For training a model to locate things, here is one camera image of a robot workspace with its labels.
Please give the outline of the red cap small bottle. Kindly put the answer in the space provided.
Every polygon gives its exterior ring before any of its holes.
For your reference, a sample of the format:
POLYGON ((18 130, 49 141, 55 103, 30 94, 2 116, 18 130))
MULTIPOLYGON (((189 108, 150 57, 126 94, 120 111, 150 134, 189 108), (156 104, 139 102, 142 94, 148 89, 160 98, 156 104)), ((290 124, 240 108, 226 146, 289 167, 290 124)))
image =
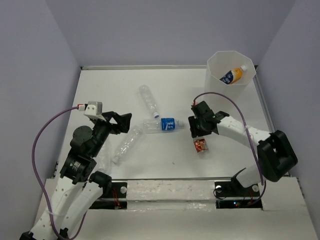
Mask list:
POLYGON ((195 137, 193 139, 193 144, 197 154, 207 154, 210 150, 207 141, 204 137, 195 137))

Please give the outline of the orange juice bottle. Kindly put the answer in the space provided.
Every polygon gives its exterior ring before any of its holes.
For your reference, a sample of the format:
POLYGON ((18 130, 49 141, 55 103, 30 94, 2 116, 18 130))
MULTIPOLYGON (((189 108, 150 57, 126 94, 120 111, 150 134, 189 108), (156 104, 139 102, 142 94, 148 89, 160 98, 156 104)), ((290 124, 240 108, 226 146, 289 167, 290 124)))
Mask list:
POLYGON ((233 68, 223 75, 219 80, 227 85, 232 85, 242 78, 244 73, 248 70, 246 65, 233 68))

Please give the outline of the clear bottle near left arm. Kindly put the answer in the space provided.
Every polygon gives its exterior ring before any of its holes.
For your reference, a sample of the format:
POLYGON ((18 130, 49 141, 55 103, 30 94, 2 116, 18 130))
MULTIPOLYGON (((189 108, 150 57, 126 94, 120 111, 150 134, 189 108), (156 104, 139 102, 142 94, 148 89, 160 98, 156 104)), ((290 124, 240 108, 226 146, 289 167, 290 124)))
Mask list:
POLYGON ((143 129, 139 125, 135 125, 126 134, 124 140, 118 145, 111 159, 115 165, 120 165, 125 162, 129 155, 134 151, 140 140, 144 135, 143 129))

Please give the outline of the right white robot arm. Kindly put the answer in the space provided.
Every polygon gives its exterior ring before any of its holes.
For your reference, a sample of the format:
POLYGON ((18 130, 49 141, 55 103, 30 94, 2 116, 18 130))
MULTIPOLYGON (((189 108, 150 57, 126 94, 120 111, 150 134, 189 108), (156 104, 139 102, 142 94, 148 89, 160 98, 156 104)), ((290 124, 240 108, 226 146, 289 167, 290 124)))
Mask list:
POLYGON ((191 107, 188 117, 191 136, 203 137, 215 133, 230 138, 251 149, 256 163, 237 172, 230 181, 230 190, 242 196, 252 185, 264 180, 278 182, 297 163, 298 158, 283 131, 268 132, 245 125, 228 113, 213 112, 205 101, 191 107))

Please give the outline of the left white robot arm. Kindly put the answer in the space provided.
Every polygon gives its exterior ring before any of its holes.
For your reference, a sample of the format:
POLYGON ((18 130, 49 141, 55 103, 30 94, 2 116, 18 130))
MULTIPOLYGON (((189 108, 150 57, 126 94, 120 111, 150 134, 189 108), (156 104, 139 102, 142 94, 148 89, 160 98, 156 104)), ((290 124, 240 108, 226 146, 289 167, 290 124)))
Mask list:
POLYGON ((71 240, 75 227, 81 228, 85 215, 98 198, 110 194, 112 178, 94 171, 95 157, 110 134, 128 133, 131 113, 119 115, 114 111, 93 113, 85 111, 93 127, 79 126, 72 134, 70 150, 60 170, 51 197, 42 182, 39 183, 47 207, 22 240, 71 240))

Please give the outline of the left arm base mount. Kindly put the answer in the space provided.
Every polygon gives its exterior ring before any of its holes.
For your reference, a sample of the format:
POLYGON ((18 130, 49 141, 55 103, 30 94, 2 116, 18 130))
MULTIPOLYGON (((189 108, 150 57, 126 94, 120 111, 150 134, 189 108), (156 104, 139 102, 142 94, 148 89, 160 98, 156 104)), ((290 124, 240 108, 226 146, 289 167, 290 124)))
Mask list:
POLYGON ((125 210, 127 208, 127 186, 125 181, 113 181, 110 190, 103 194, 91 205, 91 210, 125 210))

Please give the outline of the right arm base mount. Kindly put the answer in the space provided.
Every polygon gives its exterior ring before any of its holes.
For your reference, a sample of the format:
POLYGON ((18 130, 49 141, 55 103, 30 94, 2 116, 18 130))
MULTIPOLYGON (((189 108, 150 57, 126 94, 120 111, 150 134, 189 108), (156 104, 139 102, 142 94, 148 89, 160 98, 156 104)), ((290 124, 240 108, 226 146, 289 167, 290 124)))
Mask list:
POLYGON ((214 183, 213 196, 216 198, 215 206, 222 209, 263 209, 260 198, 260 188, 257 184, 247 188, 233 188, 231 181, 216 181, 214 183))

